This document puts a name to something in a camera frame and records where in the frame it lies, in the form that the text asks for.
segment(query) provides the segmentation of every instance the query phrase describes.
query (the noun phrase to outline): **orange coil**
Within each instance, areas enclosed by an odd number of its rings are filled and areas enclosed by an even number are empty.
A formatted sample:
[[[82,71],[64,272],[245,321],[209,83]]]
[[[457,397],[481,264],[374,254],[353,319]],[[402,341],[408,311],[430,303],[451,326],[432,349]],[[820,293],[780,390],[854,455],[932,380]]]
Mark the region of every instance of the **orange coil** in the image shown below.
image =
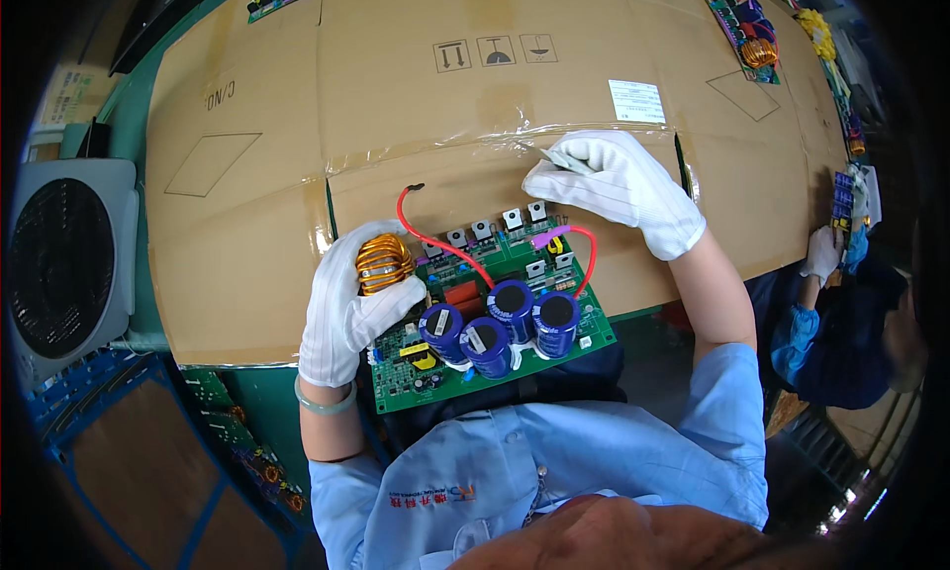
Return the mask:
[[[363,295],[372,295],[412,275],[415,265],[410,250],[397,235],[383,234],[360,247],[356,255]]]
[[[848,140],[848,149],[853,156],[860,156],[864,153],[864,141],[860,139],[849,139]]]
[[[746,65],[757,69],[760,66],[771,65],[778,60],[778,53],[771,42],[763,38],[752,38],[746,41],[742,47],[742,58]]]
[[[264,479],[268,483],[277,483],[280,479],[280,471],[273,465],[267,465],[267,467],[264,468]]]

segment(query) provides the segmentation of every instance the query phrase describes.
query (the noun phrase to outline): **yellow component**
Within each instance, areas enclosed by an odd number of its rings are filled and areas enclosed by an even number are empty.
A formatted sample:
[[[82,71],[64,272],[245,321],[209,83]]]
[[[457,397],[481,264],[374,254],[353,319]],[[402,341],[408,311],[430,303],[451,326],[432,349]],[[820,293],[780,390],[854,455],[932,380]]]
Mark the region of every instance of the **yellow component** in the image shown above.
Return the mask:
[[[363,295],[371,295],[412,275],[415,264],[410,250],[397,235],[383,234],[369,240],[356,255],[356,272]]]
[[[433,368],[435,364],[435,357],[432,355],[431,351],[427,351],[421,359],[412,360],[412,366],[415,366],[419,370],[428,370]]]
[[[760,66],[771,65],[778,60],[778,53],[771,42],[764,38],[752,38],[745,41],[741,47],[742,59],[746,65],[757,69]]]
[[[551,242],[547,244],[547,252],[552,255],[560,255],[564,252],[564,243],[561,242],[559,237],[553,237]]]
[[[811,39],[811,45],[818,56],[825,61],[833,62],[838,52],[831,39],[831,30],[825,22],[825,16],[814,9],[801,9],[795,14],[795,19]]]
[[[849,139],[848,150],[852,155],[860,156],[864,153],[864,142],[860,139]]]
[[[399,357],[406,357],[407,355],[412,355],[413,353],[419,353],[420,351],[428,350],[428,343],[422,342],[415,345],[410,345],[408,348],[403,348],[399,350]]]

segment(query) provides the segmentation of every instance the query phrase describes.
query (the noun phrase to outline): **hand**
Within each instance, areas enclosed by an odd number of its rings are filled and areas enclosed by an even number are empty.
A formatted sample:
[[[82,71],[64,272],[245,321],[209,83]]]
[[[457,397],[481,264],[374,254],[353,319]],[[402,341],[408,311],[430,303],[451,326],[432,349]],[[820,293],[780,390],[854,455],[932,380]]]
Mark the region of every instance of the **hand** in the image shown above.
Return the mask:
[[[410,276],[373,295],[357,295],[356,254],[380,234],[405,234],[398,220],[371,221],[333,243],[314,274],[307,326],[300,343],[300,378],[316,386],[343,386],[356,376],[359,352],[426,297]]]
[[[841,262],[841,254],[845,244],[845,236],[841,230],[831,231],[830,226],[815,230],[808,239],[808,257],[802,267],[801,276],[815,276],[821,282],[819,287],[825,287],[825,281]]]
[[[574,205],[643,231],[656,258],[673,260],[693,248],[706,219],[666,169],[624,131],[576,131],[551,149],[587,160],[596,173],[582,176],[542,160],[524,178],[525,193]]]

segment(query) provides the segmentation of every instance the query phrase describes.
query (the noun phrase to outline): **gray fan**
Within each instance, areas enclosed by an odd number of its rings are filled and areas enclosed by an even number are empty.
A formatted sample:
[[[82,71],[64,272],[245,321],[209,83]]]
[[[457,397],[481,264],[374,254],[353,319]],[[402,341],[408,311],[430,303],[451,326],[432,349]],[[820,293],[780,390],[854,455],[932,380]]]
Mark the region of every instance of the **gray fan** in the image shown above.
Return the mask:
[[[125,333],[139,195],[129,160],[24,164],[6,235],[6,316],[30,391]]]

